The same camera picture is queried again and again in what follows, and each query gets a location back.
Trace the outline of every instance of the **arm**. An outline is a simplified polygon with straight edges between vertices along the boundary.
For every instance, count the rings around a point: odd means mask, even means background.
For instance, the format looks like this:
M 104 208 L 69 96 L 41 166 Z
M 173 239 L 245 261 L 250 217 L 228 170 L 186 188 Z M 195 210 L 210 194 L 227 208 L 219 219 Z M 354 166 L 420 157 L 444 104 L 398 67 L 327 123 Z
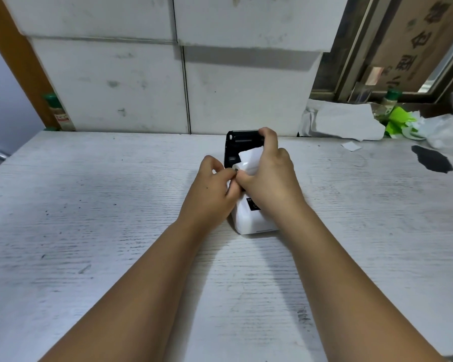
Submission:
M 41 361 L 163 360 L 199 246 L 240 197 L 235 180 L 225 193 L 234 176 L 233 169 L 224 169 L 217 159 L 206 156 L 178 219 Z
M 283 232 L 329 361 L 444 361 L 305 202 L 277 134 L 260 133 L 265 147 L 257 174 L 239 171 L 236 180 Z

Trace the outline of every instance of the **person's left hand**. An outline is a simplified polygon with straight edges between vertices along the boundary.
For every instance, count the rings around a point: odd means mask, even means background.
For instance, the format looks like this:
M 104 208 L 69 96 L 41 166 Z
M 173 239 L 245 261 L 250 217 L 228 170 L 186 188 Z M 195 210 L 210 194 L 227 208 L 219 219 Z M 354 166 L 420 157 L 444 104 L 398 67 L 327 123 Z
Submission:
M 206 236 L 213 231 L 228 217 L 242 193 L 234 179 L 235 175 L 234 169 L 225 169 L 216 158 L 205 156 L 181 206 L 178 221 L 199 236 Z

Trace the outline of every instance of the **brown wooden frame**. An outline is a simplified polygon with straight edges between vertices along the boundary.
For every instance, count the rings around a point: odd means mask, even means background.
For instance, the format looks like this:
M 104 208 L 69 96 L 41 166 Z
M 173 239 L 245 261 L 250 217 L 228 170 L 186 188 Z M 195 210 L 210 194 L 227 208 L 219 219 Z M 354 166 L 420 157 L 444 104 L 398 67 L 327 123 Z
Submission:
M 53 88 L 29 41 L 20 34 L 3 0 L 0 0 L 0 54 L 46 127 L 60 128 L 43 94 Z

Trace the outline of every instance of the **small paper scrap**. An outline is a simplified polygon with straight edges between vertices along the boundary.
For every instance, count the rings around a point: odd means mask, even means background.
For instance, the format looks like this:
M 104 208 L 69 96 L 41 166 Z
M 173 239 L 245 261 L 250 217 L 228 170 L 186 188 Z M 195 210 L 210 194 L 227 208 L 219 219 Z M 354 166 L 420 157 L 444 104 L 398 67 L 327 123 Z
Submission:
M 356 151 L 362 149 L 362 146 L 356 145 L 353 141 L 349 141 L 342 144 L 342 147 L 348 149 L 349 151 Z

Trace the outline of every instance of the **person's right hand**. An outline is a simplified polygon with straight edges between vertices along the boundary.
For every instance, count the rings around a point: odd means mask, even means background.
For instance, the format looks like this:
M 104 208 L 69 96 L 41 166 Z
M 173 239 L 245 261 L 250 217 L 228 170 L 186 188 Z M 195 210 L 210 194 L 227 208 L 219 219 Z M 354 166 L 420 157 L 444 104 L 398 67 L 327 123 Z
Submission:
M 265 137 L 258 171 L 250 176 L 239 170 L 236 180 L 279 226 L 285 218 L 300 212 L 307 204 L 287 150 L 278 148 L 277 133 L 267 127 L 258 131 Z

